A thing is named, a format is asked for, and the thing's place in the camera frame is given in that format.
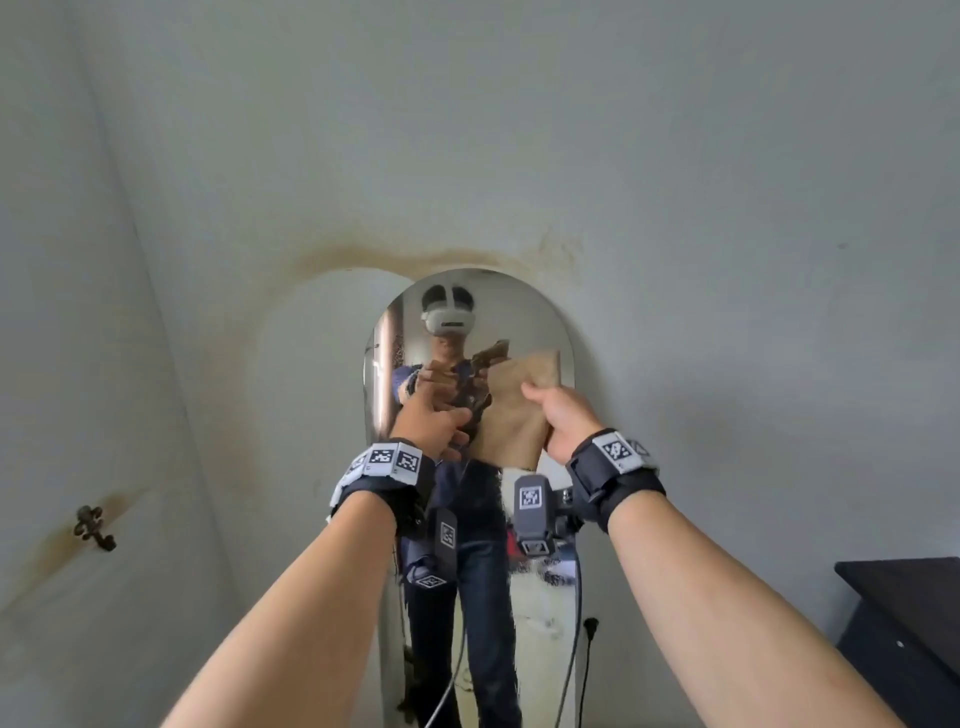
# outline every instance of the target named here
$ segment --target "dark furniture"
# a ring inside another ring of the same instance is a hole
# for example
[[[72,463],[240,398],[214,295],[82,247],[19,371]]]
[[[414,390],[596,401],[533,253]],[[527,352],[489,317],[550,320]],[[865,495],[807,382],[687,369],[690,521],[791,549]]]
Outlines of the dark furniture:
[[[840,652],[908,728],[960,728],[960,558],[834,569],[861,597]]]

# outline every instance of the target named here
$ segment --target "beige cloth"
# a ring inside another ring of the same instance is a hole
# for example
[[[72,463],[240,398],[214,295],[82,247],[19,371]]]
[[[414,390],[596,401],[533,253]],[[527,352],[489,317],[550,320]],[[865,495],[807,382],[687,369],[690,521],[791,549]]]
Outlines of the beige cloth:
[[[560,353],[538,352],[490,367],[492,402],[483,412],[469,456],[498,468],[535,471],[550,426],[538,404],[527,400],[520,382],[539,387],[560,383]]]

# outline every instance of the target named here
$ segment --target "blue shirt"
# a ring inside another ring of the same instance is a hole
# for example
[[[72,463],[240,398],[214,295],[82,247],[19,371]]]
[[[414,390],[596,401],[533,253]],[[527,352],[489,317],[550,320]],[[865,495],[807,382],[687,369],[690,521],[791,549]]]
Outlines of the blue shirt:
[[[394,398],[399,401],[398,390],[404,381],[421,365],[394,369]],[[470,363],[460,362],[454,372],[464,383],[470,376]],[[502,538],[506,532],[507,519],[503,512],[500,493],[500,469],[479,460],[451,463],[445,460],[437,464],[437,474],[430,506],[448,508],[457,517],[459,541],[482,541]]]

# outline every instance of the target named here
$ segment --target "wristband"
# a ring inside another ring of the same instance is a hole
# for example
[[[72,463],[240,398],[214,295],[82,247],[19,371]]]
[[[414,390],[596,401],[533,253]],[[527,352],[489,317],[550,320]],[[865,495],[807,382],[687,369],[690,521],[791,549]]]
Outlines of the wristband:
[[[394,512],[401,536],[420,533],[423,510],[433,490],[436,464],[409,440],[391,438],[361,452],[337,482],[330,499],[329,521],[344,500],[357,491],[380,496]]]
[[[573,479],[578,515],[597,521],[605,533],[613,509],[627,496],[644,490],[666,495],[650,452],[612,428],[581,443],[566,469]]]

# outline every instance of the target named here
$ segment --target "leg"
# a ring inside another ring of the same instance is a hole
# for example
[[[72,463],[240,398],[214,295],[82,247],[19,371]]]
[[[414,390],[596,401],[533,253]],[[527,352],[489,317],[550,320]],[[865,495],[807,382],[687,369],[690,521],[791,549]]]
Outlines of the leg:
[[[522,719],[506,540],[461,544],[459,557],[460,603],[480,726],[518,728]]]
[[[419,680],[411,690],[410,700],[417,722],[423,726],[433,715],[450,681],[457,588],[446,584],[423,589],[404,582],[403,591],[410,620],[410,643],[417,662],[415,675]],[[460,728],[456,690],[450,691],[431,728]]]

